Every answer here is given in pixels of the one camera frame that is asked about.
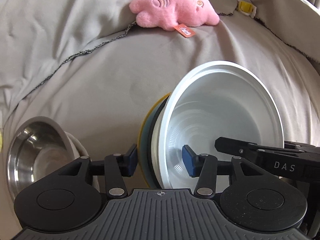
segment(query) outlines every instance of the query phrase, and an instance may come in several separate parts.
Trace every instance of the orange tag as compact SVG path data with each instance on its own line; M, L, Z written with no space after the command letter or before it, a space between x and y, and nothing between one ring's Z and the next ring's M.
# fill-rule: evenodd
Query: orange tag
M185 26L184 24L179 24L174 28L186 38L192 37L193 35L196 34L193 30L191 30L189 27Z

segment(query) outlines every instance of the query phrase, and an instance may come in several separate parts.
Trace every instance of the stainless steel bowl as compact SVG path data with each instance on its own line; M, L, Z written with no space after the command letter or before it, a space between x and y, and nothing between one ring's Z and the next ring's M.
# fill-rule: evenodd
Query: stainless steel bowl
M74 145L52 119L29 119L16 132L7 156L7 181L14 200L17 194L79 157Z

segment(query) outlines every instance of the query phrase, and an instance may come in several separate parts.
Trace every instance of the ribbed surface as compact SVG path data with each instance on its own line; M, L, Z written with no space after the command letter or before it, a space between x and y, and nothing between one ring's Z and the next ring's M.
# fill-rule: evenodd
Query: ribbed surface
M259 234L226 220L214 202L193 197L186 189L136 189L122 200L111 200L91 224L73 232L44 234L24 230L16 240L299 240L295 229Z

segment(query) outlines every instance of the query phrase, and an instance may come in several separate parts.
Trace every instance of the pink plush toy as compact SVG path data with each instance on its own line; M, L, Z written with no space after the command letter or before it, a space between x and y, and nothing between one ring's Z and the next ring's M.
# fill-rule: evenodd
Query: pink plush toy
M166 31L173 31L179 24L214 26L220 20L209 0L133 0L129 7L138 14L139 26L159 26Z

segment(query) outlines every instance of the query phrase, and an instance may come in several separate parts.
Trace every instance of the beige cloth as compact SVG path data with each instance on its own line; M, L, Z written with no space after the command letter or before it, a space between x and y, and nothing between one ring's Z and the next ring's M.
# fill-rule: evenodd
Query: beige cloth
M1 240L19 231L8 198L5 162L13 134L25 120L37 115L54 119L80 140L94 160L125 152L137 141L150 107L204 62L228 60L251 70L277 104L285 139L320 145L320 76L302 54L238 12L221 17L216 27L196 28L197 35L189 39L159 28L135 28L127 37L63 65L24 98L67 57L94 47L105 40L98 38L132 22L129 1L8 0L0 8ZM318 39L311 35L318 28L303 19L317 21L319 16L304 0L274 1L252 0L258 6L257 16L284 41L318 59ZM305 9L307 15L299 18L284 5L274 8L276 1L288 1L297 14ZM236 7L236 0L211 2L218 12ZM128 187L144 186L139 171L126 182Z

